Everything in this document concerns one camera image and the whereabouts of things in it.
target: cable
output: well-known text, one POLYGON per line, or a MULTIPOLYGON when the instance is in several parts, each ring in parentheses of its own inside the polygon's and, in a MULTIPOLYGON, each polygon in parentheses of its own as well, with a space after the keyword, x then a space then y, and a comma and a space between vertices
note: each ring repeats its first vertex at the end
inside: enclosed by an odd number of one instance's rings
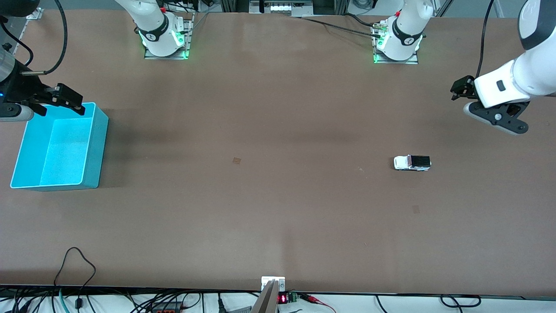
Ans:
POLYGON ((23 48, 25 48, 25 50, 27 50, 27 52, 29 52, 29 59, 27 60, 27 62, 25 62, 25 66, 28 66, 29 64, 31 64, 31 62, 33 62, 33 57, 34 57, 33 50, 31 50, 31 48, 29 48, 26 44, 24 44, 21 40, 19 40, 19 38, 17 38, 12 33, 10 33, 9 30, 6 28, 6 25, 4 24, 4 21, 2 21, 2 23, 0 23, 0 26, 2 26, 2 29, 4 30, 6 35, 8 35, 15 42, 19 43, 20 46, 22 46, 23 48))
POLYGON ((367 22, 364 22, 364 21, 362 21, 359 17, 357 17, 357 15, 354 15, 354 14, 351 14, 351 13, 344 13, 344 14, 342 14, 342 15, 352 17, 352 18, 354 18, 354 19, 357 21, 357 23, 359 23, 359 24, 361 24, 361 25, 368 26, 368 27, 372 27, 373 24, 376 24, 376 23, 367 23, 367 22))
POLYGON ((62 289, 58 291, 58 297, 60 298, 60 302, 62 303, 62 308, 64 309, 64 311, 66 313, 70 313, 68 307, 66 306, 66 303, 64 302, 64 297, 62 296, 62 289))
POLYGON ((52 66, 52 68, 50 70, 44 71, 44 75, 50 74, 53 71, 56 71, 58 66, 60 66, 60 64, 62 63, 62 60, 64 59, 64 56, 66 55, 66 49, 68 47, 68 24, 67 24, 67 21, 66 21, 66 14, 64 13, 64 9, 62 8, 62 5, 60 4, 60 1, 59 0, 54 0, 54 2, 56 2, 56 6, 58 7, 58 11, 60 11, 60 16, 62 17, 62 26, 64 28, 64 43, 62 45, 62 52, 60 53, 60 57, 58 58, 58 61, 56 62, 56 64, 54 64, 54 66, 52 66))
POLYGON ((388 312, 384 309, 384 307, 382 306, 382 303, 380 303, 380 298, 379 298, 377 295, 375 295, 375 297, 376 297, 376 300, 378 301, 379 306, 380 306, 380 309, 383 311, 383 313, 388 313, 388 312))
POLYGON ((181 300, 181 307, 180 308, 182 310, 190 309, 190 308, 196 306, 197 304, 199 304, 199 302, 201 302, 201 294, 199 294, 199 299, 197 299, 197 302, 195 302, 193 305, 191 305, 191 306, 183 305, 183 302, 185 301, 185 297, 187 297, 187 295, 189 295, 189 294, 185 294, 185 296, 183 296, 183 299, 181 300))
POLYGON ((170 2, 169 0, 160 0, 160 2, 166 4, 167 6, 176 6, 176 7, 180 7, 182 9, 185 10, 185 12, 189 12, 189 10, 193 10, 195 12, 199 12, 198 10, 195 10, 194 8, 188 8, 188 7, 184 7, 183 4, 179 3, 178 1, 174 1, 174 2, 170 2))
POLYGON ((322 303, 322 302, 321 302, 321 303, 317 303, 317 304, 319 304, 319 305, 324 305, 324 306, 328 307, 330 310, 332 310, 334 313, 336 313, 336 310, 334 310, 333 307, 329 306, 329 305, 326 304, 326 303, 322 303))
POLYGON ((47 294, 45 294, 44 296, 41 297, 41 300, 38 302, 37 306, 33 309, 33 311, 31 311, 31 313, 35 313, 38 312, 38 310, 41 308, 41 303, 42 301, 44 301, 47 297, 47 294))
POLYGON ((89 306, 91 307, 91 311, 93 311, 93 313, 97 313, 97 311, 95 311, 95 308, 93 307, 93 303, 91 303, 91 299, 89 299, 89 294, 85 295, 87 297, 87 302, 89 302, 89 306))
MULTIPOLYGON (((95 274, 97 273, 97 268, 95 267, 95 265, 93 263, 91 263, 91 261, 89 261, 84 255, 83 252, 81 252, 81 250, 78 247, 71 247, 68 250, 66 250, 66 254, 64 255, 64 260, 62 261, 62 266, 60 266, 60 269, 58 270, 58 273, 56 273, 56 277, 54 278, 54 282, 53 285, 54 287, 56 287, 56 281, 58 280, 58 277, 60 276, 60 273, 62 272, 62 269, 64 268, 64 264, 66 263, 66 258, 68 256, 68 253, 72 250, 75 249, 77 250, 77 252, 79 252, 79 254, 81 255, 81 258, 87 262, 92 268, 93 268, 93 274, 91 275, 91 277, 89 277, 89 279, 87 279, 87 281, 85 281, 85 283, 81 286, 81 288, 79 288, 79 291, 77 292, 77 298, 80 299, 81 297, 81 290, 85 287, 85 285, 87 285, 91 279, 93 279, 93 277, 95 276, 95 274)), ((79 313, 81 307, 77 307, 77 313, 79 313)))
POLYGON ((492 8, 493 4, 494 4, 494 0, 490 0, 488 4, 488 8, 486 9, 485 19, 483 21, 483 33, 481 34, 481 52, 479 57, 479 66, 477 66, 477 74, 475 75, 475 78, 479 77, 479 74, 481 74, 481 66, 483 65, 483 54, 485 49, 485 34, 487 32, 486 28, 487 28, 488 15, 490 14, 490 9, 492 8))
POLYGON ((463 309, 464 307, 478 307, 482 300, 480 296, 476 296, 476 299, 479 300, 479 302, 475 303, 475 304, 470 304, 470 305, 462 305, 459 304, 459 302, 454 298, 454 296, 452 295, 440 295, 440 302, 442 302, 443 305, 447 306, 447 307, 451 307, 452 309, 459 309, 459 313, 463 313, 463 309), (444 297, 448 297, 450 298, 455 304, 451 305, 451 304, 447 304, 446 302, 444 302, 444 297))
POLYGON ((135 301, 133 300, 133 297, 130 295, 129 291, 126 290, 126 292, 127 292, 127 298, 130 299, 131 303, 133 303, 133 306, 135 308, 137 308, 137 303, 135 303, 135 301))
POLYGON ((333 27, 333 28, 337 28, 337 29, 343 30, 343 31, 348 31, 348 32, 352 32, 352 33, 358 33, 358 34, 361 34, 361 35, 366 35, 366 36, 371 36, 371 37, 375 37, 375 38, 380 38, 380 35, 379 35, 379 34, 372 34, 372 33, 360 32, 360 31, 352 30, 352 29, 350 29, 350 28, 345 28, 345 27, 341 27, 341 26, 338 26, 338 25, 333 25, 333 24, 329 24, 329 23, 326 23, 326 22, 317 21, 316 19, 301 18, 301 17, 299 17, 299 18, 302 19, 302 20, 304 20, 304 21, 311 21, 311 22, 319 23, 319 24, 326 25, 326 26, 330 26, 330 27, 333 27))
POLYGON ((220 297, 220 293, 218 293, 218 313, 228 313, 228 311, 226 310, 226 307, 224 306, 224 302, 222 301, 222 298, 220 297))
POLYGON ((197 26, 199 26, 199 24, 203 21, 203 19, 205 19, 209 15, 210 11, 213 10, 213 9, 214 8, 209 9, 207 11, 207 13, 205 15, 203 15, 203 17, 201 17, 201 19, 195 25, 193 25, 193 28, 190 31, 186 31, 185 33, 192 32, 197 26))
POLYGON ((317 299, 316 297, 313 297, 313 296, 310 296, 310 295, 308 295, 308 294, 304 294, 304 293, 301 293, 301 292, 298 292, 297 294, 299 295, 299 298, 300 298, 300 299, 303 299, 303 300, 305 300, 305 301, 307 301, 307 302, 309 302, 309 303, 312 303, 312 304, 318 304, 318 305, 326 306, 326 307, 328 307, 330 310, 332 310, 334 313, 336 313, 336 310, 334 310, 333 307, 331 307, 330 305, 328 305, 328 304, 326 304, 326 303, 320 301, 320 300, 317 299))

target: metal mounting plate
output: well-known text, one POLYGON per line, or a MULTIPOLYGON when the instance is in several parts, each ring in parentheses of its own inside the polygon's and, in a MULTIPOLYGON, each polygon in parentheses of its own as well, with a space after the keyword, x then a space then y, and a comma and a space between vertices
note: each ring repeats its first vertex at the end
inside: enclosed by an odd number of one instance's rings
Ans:
POLYGON ((278 280, 280 283, 280 292, 286 291, 286 277, 280 276, 262 276, 261 277, 261 290, 263 290, 269 281, 278 280))
POLYGON ((33 11, 33 13, 27 15, 25 18, 29 21, 32 19, 41 19, 42 17, 42 12, 44 12, 43 8, 36 8, 35 11, 33 11))

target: blue plastic bin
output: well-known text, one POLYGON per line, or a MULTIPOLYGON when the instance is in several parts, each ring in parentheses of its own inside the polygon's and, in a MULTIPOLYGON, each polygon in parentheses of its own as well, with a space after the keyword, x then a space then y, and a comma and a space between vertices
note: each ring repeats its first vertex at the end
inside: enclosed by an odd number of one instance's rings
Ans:
POLYGON ((94 102, 85 115, 46 105, 46 116, 27 122, 21 141, 14 189, 55 191, 97 188, 106 141, 108 116, 94 102))

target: black cable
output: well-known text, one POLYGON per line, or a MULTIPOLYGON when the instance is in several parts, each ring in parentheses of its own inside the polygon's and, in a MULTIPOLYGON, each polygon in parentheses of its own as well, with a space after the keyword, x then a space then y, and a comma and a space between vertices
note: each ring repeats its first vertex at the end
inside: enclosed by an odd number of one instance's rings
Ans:
POLYGON ((479 77, 479 74, 481 74, 481 66, 483 65, 483 54, 485 49, 485 34, 487 32, 486 28, 487 28, 488 15, 490 14, 490 9, 492 8, 493 4, 494 4, 494 0, 490 0, 490 3, 488 4, 488 8, 486 9, 485 19, 483 21, 483 33, 481 34, 481 52, 479 57, 479 66, 477 66, 477 74, 475 75, 475 78, 479 77))
POLYGON ((368 26, 368 27, 372 27, 373 24, 376 24, 376 23, 367 23, 367 22, 365 22, 365 21, 362 21, 362 20, 361 20, 359 17, 357 17, 357 15, 355 15, 355 14, 344 13, 344 14, 342 14, 342 15, 352 17, 354 20, 357 21, 357 23, 359 23, 359 24, 361 24, 361 25, 368 26))
POLYGON ((85 285, 87 285, 91 281, 91 279, 93 279, 93 277, 97 273, 97 268, 95 267, 95 265, 93 263, 91 263, 91 261, 89 261, 83 255, 83 252, 81 252, 81 250, 78 247, 71 247, 68 250, 66 250, 66 254, 64 255, 64 260, 62 261, 62 266, 60 266, 60 269, 58 270, 58 273, 56 273, 56 277, 54 277, 54 282, 53 282, 52 285, 54 285, 54 287, 56 287, 56 281, 58 280, 58 277, 60 276, 60 273, 62 272, 62 269, 64 268, 64 264, 66 263, 66 258, 68 256, 68 253, 73 249, 77 250, 77 252, 79 252, 79 254, 81 255, 81 258, 93 268, 93 274, 91 275, 91 277, 89 277, 89 279, 87 279, 87 281, 85 281, 85 283, 81 286, 81 288, 79 288, 79 291, 77 292, 77 298, 80 299, 81 290, 85 287, 85 285))
POLYGON ((175 296, 176 294, 180 295, 180 294, 183 294, 183 293, 184 292, 180 291, 180 290, 176 291, 176 290, 169 289, 168 292, 166 292, 164 294, 157 294, 155 297, 139 304, 137 306, 137 308, 133 309, 130 313, 133 313, 135 311, 137 311, 137 313, 139 313, 143 309, 148 311, 148 310, 152 309, 153 305, 156 302, 159 302, 159 303, 166 302, 166 300, 169 299, 170 297, 175 296))
POLYGON ((91 311, 93 311, 93 313, 97 313, 97 311, 95 311, 95 308, 93 307, 93 303, 91 303, 91 299, 89 299, 89 294, 85 295, 87 297, 87 302, 89 302, 89 306, 91 307, 91 311))
POLYGON ((463 308, 464 307, 467 307, 467 308, 469 308, 469 307, 478 307, 481 304, 482 300, 481 300, 480 296, 476 296, 476 299, 478 299, 479 301, 475 304, 462 305, 462 304, 459 304, 459 302, 452 295, 440 295, 440 302, 442 302, 442 304, 444 306, 451 307, 452 309, 459 309, 460 313, 463 313, 463 308), (453 305, 447 304, 446 302, 444 302, 444 297, 450 298, 455 304, 453 304, 453 305))
POLYGON ((52 294, 50 295, 50 303, 52 304, 52 313, 56 313, 56 308, 54 307, 54 291, 55 289, 52 289, 52 294))
POLYGON ((316 19, 310 19, 310 18, 301 18, 301 19, 304 20, 304 21, 311 21, 311 22, 322 24, 322 25, 330 26, 330 27, 337 28, 337 29, 343 30, 343 31, 348 31, 348 32, 352 32, 352 33, 358 33, 358 34, 361 34, 361 35, 380 38, 379 34, 360 32, 360 31, 352 30, 350 28, 345 28, 345 27, 341 27, 341 26, 338 26, 338 25, 333 25, 333 24, 329 24, 329 23, 326 23, 326 22, 317 21, 316 19))
POLYGON ((137 303, 135 303, 135 301, 133 300, 133 297, 130 295, 130 292, 127 290, 126 292, 127 292, 127 298, 130 299, 131 303, 133 303, 133 306, 137 308, 137 303))
POLYGON ((66 14, 64 13, 64 9, 62 8, 62 5, 60 4, 59 0, 54 0, 54 2, 56 2, 56 6, 58 7, 58 11, 60 11, 60 16, 62 17, 62 26, 64 28, 64 43, 62 45, 62 52, 60 53, 60 57, 58 58, 58 61, 56 62, 56 64, 54 64, 54 66, 52 66, 52 68, 48 71, 44 71, 44 74, 50 74, 53 71, 56 71, 56 69, 58 68, 58 66, 60 66, 60 64, 62 63, 62 60, 64 59, 64 56, 66 55, 66 49, 68 47, 68 24, 66 21, 66 14))
POLYGON ((33 311, 31 311, 31 313, 36 313, 36 312, 38 312, 38 310, 39 310, 40 307, 41 307, 42 301, 44 301, 44 300, 46 299, 46 297, 47 297, 47 294, 45 294, 44 296, 41 297, 41 300, 38 302, 37 306, 33 309, 33 311))
POLYGON ((19 38, 17 38, 12 33, 10 33, 8 28, 6 28, 6 25, 4 24, 4 21, 2 21, 2 23, 0 23, 0 26, 2 26, 2 29, 4 30, 6 35, 8 35, 15 42, 19 43, 20 46, 22 46, 23 48, 25 48, 25 50, 27 50, 27 52, 29 52, 29 59, 27 60, 27 62, 25 62, 25 66, 28 66, 29 64, 31 64, 31 62, 33 62, 33 57, 34 57, 33 50, 31 50, 31 48, 29 48, 26 44, 24 44, 21 40, 19 40, 19 38))
POLYGON ((184 306, 184 305, 183 305, 183 301, 185 300, 185 297, 186 297, 187 295, 188 295, 188 294, 185 294, 185 296, 184 296, 183 299, 181 300, 181 308, 182 308, 182 310, 190 309, 190 308, 196 306, 197 304, 199 304, 199 302, 201 302, 201 294, 199 294, 199 299, 197 299, 197 302, 195 302, 193 305, 190 305, 190 306, 184 306))
POLYGON ((380 298, 379 298, 377 295, 375 295, 375 297, 376 297, 377 302, 379 303, 380 309, 381 309, 384 313, 388 313, 388 312, 384 309, 384 307, 382 306, 382 303, 380 303, 380 298))
POLYGON ((185 12, 189 12, 189 10, 193 10, 195 12, 199 12, 199 10, 195 10, 194 8, 184 7, 183 4, 179 3, 178 1, 170 2, 169 0, 160 0, 160 2, 164 4, 169 4, 171 6, 180 7, 185 10, 185 12))
POLYGON ((12 311, 11 311, 12 313, 16 312, 16 307, 19 308, 19 301, 17 299, 17 294, 18 293, 19 293, 19 290, 17 290, 16 293, 13 295, 13 306, 12 306, 12 311))

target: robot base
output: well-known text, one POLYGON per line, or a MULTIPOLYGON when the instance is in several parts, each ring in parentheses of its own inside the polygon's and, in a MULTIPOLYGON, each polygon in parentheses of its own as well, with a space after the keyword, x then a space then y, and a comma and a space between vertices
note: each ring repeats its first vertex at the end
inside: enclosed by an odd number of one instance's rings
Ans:
POLYGON ((397 61, 387 57, 378 47, 384 47, 386 40, 388 40, 388 29, 391 28, 391 23, 387 19, 380 21, 380 28, 376 29, 371 27, 371 33, 380 35, 380 38, 373 37, 373 62, 374 63, 397 63, 397 64, 419 64, 417 59, 417 50, 422 38, 418 40, 415 45, 415 52, 407 60, 397 61))
POLYGON ((178 29, 182 29, 185 34, 182 35, 180 33, 173 34, 176 41, 179 43, 183 43, 176 52, 172 53, 169 56, 161 57, 155 56, 152 54, 147 48, 145 48, 145 60, 187 60, 189 58, 189 50, 191 48, 191 37, 193 35, 193 21, 195 19, 195 14, 193 14, 191 19, 184 19, 183 26, 178 26, 178 29))

